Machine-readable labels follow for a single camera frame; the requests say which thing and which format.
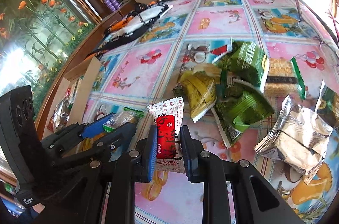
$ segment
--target red label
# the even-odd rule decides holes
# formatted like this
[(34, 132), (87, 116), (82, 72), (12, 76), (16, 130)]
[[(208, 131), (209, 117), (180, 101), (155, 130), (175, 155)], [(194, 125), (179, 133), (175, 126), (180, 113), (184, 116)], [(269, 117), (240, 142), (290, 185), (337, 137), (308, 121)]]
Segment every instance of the red label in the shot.
[(158, 150), (157, 158), (166, 159), (174, 158), (176, 155), (175, 149), (175, 127), (174, 116), (166, 115), (159, 116), (155, 120), (158, 127)]

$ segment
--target cardboard box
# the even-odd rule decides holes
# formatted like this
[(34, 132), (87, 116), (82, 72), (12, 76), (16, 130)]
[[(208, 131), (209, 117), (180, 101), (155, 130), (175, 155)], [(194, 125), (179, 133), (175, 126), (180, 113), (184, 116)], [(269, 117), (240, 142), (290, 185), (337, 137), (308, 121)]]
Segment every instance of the cardboard box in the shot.
[(71, 125), (75, 123), (82, 123), (82, 117), (86, 109), (89, 94), (92, 91), (94, 81), (98, 75), (101, 66), (101, 62), (96, 57), (93, 57), (91, 59), (84, 60), (82, 63), (80, 63), (64, 75), (54, 96), (47, 118), (47, 123), (45, 124), (43, 138), (52, 134), (52, 132), (49, 131), (46, 126), (50, 122), (50, 118), (53, 116), (57, 104), (60, 103), (67, 89), (72, 87), (72, 85), (75, 84), (76, 81), (84, 75), (77, 95), (75, 96), (74, 104), (69, 114), (69, 120), (67, 124)]

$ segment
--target yellow snack bag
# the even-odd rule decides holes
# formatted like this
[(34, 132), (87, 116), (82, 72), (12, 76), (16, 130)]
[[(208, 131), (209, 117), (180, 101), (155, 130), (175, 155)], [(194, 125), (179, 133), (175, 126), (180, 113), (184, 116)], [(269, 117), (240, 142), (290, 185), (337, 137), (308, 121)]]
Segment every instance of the yellow snack bag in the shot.
[(182, 80), (181, 87), (188, 97), (191, 118), (195, 123), (216, 102), (215, 81), (207, 76), (205, 72), (197, 72)]

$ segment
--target orange fabric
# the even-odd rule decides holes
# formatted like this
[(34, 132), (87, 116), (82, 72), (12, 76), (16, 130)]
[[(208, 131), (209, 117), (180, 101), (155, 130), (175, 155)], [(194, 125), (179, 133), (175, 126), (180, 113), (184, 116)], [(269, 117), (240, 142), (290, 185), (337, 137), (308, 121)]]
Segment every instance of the orange fabric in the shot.
[(128, 17), (127, 19), (121, 20), (121, 21), (119, 21), (118, 23), (112, 25), (112, 26), (110, 27), (110, 32), (113, 32), (113, 31), (116, 31), (116, 30), (119, 30), (119, 29), (125, 27), (125, 26), (128, 24), (128, 22), (131, 21), (132, 18), (134, 18), (134, 17), (133, 17), (133, 16), (130, 16), (130, 17)]

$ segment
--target purple bottle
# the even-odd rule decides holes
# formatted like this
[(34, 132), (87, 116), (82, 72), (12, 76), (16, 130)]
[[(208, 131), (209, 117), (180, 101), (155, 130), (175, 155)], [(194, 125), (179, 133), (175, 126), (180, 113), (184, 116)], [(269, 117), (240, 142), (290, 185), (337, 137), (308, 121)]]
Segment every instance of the purple bottle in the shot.
[(110, 2), (110, 0), (104, 0), (104, 4), (112, 11), (115, 12), (116, 8), (113, 6), (113, 4)]
[(116, 9), (119, 9), (120, 8), (120, 4), (117, 0), (110, 0), (110, 2), (113, 4), (113, 6), (116, 8)]

